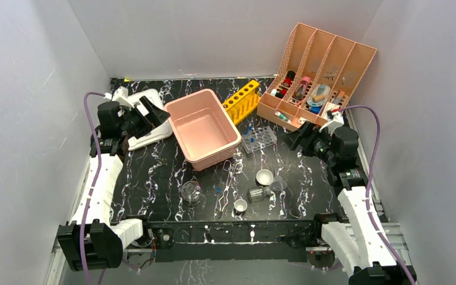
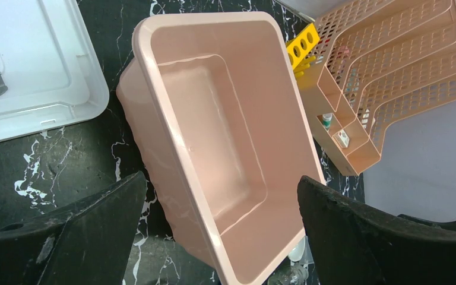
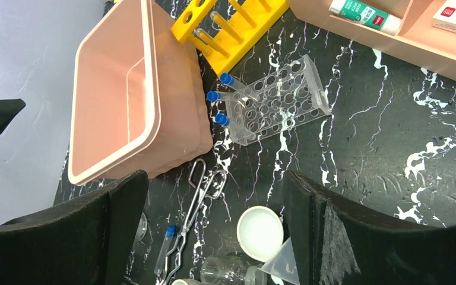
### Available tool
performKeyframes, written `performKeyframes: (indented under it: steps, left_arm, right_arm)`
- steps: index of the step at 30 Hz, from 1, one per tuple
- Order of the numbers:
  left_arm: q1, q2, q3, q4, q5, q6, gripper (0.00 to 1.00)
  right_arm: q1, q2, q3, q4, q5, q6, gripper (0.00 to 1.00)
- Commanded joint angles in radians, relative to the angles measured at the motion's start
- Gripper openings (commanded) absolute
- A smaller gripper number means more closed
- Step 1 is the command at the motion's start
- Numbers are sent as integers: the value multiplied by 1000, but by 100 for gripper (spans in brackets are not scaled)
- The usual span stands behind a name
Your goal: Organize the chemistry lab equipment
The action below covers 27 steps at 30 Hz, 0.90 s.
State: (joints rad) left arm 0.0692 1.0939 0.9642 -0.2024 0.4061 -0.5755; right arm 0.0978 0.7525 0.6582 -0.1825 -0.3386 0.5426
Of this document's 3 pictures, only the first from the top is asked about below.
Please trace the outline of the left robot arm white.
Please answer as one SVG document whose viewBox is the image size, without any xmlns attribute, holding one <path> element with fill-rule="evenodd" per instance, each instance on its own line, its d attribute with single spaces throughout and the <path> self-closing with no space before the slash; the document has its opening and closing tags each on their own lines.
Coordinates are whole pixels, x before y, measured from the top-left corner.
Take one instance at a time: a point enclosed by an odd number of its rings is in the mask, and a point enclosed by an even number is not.
<svg viewBox="0 0 456 285">
<path fill-rule="evenodd" d="M 87 184 L 75 214 L 58 227 L 56 234 L 73 271 L 117 268 L 124 249 L 132 242 L 146 247 L 154 237 L 143 216 L 131 216 L 113 224 L 110 210 L 128 139 L 151 134 L 170 115 L 146 96 L 134 100 L 116 99 L 109 94 L 104 97 L 107 100 L 97 107 L 99 124 L 95 125 L 91 115 L 87 115 L 91 128 Z"/>
</svg>

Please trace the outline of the clear glass bottle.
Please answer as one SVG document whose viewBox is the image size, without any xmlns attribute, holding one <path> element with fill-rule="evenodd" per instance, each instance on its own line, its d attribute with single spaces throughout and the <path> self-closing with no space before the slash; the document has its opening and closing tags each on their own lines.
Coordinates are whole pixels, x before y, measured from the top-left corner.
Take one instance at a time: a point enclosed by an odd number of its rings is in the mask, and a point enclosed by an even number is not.
<svg viewBox="0 0 456 285">
<path fill-rule="evenodd" d="M 261 202 L 271 196 L 271 189 L 269 186 L 257 186 L 248 189 L 248 200 L 251 204 Z"/>
</svg>

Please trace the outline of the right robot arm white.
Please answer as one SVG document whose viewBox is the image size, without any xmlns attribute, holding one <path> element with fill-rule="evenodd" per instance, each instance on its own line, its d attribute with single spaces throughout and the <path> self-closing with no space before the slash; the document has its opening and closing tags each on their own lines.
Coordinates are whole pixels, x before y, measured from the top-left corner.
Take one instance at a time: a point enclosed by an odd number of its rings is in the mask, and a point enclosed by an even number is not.
<svg viewBox="0 0 456 285">
<path fill-rule="evenodd" d="M 412 265 L 407 265 L 389 243 L 373 205 L 370 182 L 357 164 L 358 133 L 339 126 L 333 132 L 305 122 L 284 136 L 290 150 L 316 157 L 327 166 L 327 179 L 334 188 L 351 231 L 338 214 L 317 214 L 311 239 L 328 245 L 345 269 L 349 284 L 416 284 Z"/>
</svg>

